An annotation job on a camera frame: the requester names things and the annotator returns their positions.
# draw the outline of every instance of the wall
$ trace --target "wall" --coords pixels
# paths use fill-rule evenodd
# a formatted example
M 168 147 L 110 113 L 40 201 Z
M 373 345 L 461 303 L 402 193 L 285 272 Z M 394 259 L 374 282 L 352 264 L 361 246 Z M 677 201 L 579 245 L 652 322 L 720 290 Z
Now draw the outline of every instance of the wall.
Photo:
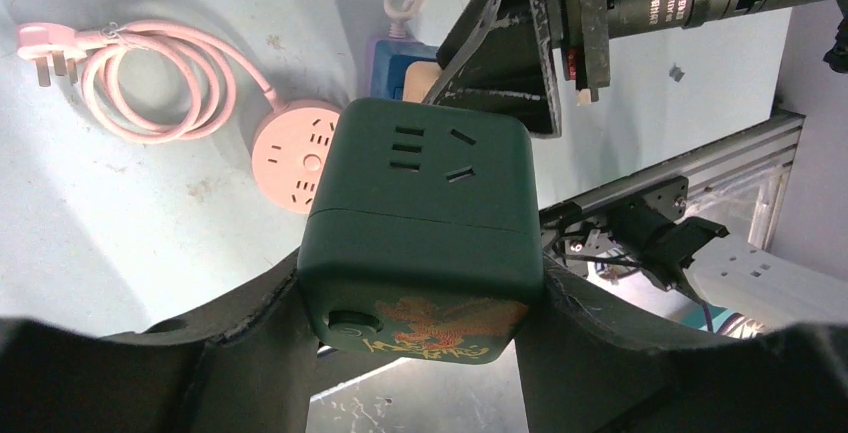
M 841 18 L 834 1 L 792 14 L 778 95 L 807 121 L 772 252 L 848 280 L 848 75 L 822 62 Z

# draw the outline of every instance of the green power cube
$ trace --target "green power cube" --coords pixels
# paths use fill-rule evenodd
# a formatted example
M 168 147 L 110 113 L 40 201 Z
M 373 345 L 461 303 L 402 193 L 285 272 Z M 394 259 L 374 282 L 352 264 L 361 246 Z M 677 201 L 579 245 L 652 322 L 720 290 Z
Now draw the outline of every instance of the green power cube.
M 518 120 L 361 99 L 336 128 L 298 270 L 324 343 L 481 364 L 542 295 L 540 241 Z

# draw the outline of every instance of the pink power cord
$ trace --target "pink power cord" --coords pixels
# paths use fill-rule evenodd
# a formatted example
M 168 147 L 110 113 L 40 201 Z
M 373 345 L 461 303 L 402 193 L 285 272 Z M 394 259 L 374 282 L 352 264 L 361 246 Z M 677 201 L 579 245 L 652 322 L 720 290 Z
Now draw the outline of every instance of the pink power cord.
M 259 83 L 274 111 L 284 109 L 282 101 L 277 97 L 277 91 L 262 72 L 241 52 L 215 36 L 167 21 L 136 21 L 121 28 L 113 23 L 110 27 L 103 31 L 78 32 L 55 23 L 21 25 L 18 28 L 18 55 L 34 61 L 39 84 L 50 86 L 49 66 L 53 66 L 57 76 L 68 75 L 71 83 L 75 83 L 77 62 L 86 60 L 88 50 L 97 50 L 88 57 L 82 73 L 83 101 L 107 130 L 136 143 L 155 144 L 176 139 L 202 138 L 214 133 L 229 120 L 235 108 L 238 86 L 224 54 L 238 62 Z M 134 48 L 162 54 L 171 60 L 185 77 L 191 96 L 191 107 L 179 125 L 159 124 L 141 117 L 130 108 L 121 94 L 118 70 L 124 55 Z M 209 80 L 209 93 L 205 102 L 201 79 L 185 58 L 196 63 Z M 223 91 L 215 66 L 223 76 Z M 107 99 L 118 112 L 143 132 L 124 128 L 103 111 L 94 90 L 95 78 L 100 79 Z

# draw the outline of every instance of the gold dragon print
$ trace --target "gold dragon print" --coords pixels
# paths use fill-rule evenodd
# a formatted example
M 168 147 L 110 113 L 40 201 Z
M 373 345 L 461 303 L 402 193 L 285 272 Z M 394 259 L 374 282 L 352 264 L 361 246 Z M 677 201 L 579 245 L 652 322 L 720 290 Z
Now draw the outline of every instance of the gold dragon print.
M 378 301 L 376 306 L 382 315 L 406 323 L 411 331 L 396 331 L 394 345 L 365 339 L 368 348 L 372 352 L 411 353 L 429 360 L 445 356 L 480 358 L 489 348 L 467 345 L 465 337 L 509 338 L 527 311 L 521 303 L 490 298 L 440 307 L 424 298 L 404 297 L 395 304 Z

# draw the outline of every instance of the round power strip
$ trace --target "round power strip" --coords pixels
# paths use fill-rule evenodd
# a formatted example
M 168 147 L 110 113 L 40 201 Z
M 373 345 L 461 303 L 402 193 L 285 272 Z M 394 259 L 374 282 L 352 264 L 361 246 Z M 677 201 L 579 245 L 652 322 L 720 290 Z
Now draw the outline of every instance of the round power strip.
M 338 121 L 338 108 L 317 100 L 295 101 L 265 118 L 253 143 L 259 189 L 283 208 L 309 213 Z

